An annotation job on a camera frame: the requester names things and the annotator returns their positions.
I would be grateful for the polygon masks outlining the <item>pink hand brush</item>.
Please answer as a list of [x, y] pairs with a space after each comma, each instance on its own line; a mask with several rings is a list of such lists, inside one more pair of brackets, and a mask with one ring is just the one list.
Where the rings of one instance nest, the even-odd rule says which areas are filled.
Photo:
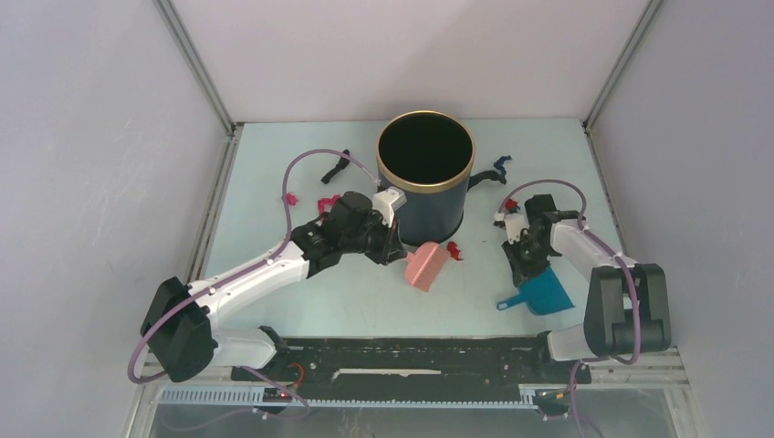
[[450, 254], [436, 242], [426, 242], [406, 254], [404, 279], [406, 283], [425, 293], [443, 270]]

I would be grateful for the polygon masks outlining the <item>blue dustpan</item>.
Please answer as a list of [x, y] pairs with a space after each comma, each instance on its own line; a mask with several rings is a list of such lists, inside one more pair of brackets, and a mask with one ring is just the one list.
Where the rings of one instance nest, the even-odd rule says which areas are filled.
[[503, 311], [522, 304], [536, 316], [552, 315], [575, 307], [551, 267], [517, 287], [514, 296], [498, 301], [497, 310]]

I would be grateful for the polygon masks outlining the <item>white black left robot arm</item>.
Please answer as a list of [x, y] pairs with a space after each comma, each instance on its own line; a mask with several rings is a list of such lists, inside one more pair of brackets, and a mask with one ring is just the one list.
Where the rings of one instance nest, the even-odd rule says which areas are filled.
[[396, 187], [373, 197], [347, 192], [330, 211], [296, 227], [287, 241], [260, 257], [190, 284], [176, 276], [163, 281], [140, 329], [160, 374], [183, 382], [210, 366], [248, 366], [267, 380], [284, 376], [288, 355], [272, 328], [228, 329], [225, 322], [269, 293], [337, 265], [345, 255], [363, 255], [383, 266], [404, 259], [395, 213], [405, 202]]

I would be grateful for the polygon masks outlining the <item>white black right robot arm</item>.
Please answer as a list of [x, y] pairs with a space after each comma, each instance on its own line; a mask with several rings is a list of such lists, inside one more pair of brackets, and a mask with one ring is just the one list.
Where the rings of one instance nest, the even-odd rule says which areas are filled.
[[614, 251], [585, 224], [582, 213], [560, 210], [549, 194], [535, 195], [524, 213], [496, 213], [505, 230], [502, 249], [517, 292], [497, 303], [498, 310], [524, 304], [537, 316], [573, 308], [553, 272], [551, 260], [563, 257], [588, 283], [580, 324], [552, 330], [548, 346], [530, 360], [534, 375], [554, 381], [568, 360], [612, 358], [625, 363], [672, 344], [667, 284], [657, 264], [642, 264]]

